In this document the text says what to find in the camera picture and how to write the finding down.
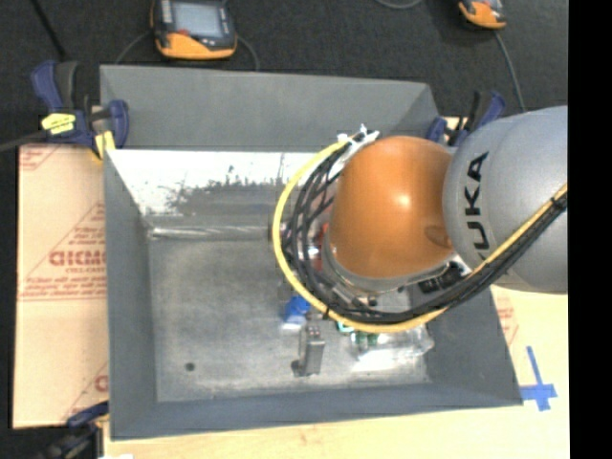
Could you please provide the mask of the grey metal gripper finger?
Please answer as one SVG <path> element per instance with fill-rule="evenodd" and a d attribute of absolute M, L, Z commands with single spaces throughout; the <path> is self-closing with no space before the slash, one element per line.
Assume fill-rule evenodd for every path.
<path fill-rule="evenodd" d="M 306 376 L 310 369 L 310 342 L 313 334 L 314 327 L 312 325 L 305 325 L 300 332 L 296 365 L 296 374 L 300 377 Z"/>
<path fill-rule="evenodd" d="M 319 374 L 325 349 L 325 339 L 318 326 L 312 330 L 312 373 Z"/>

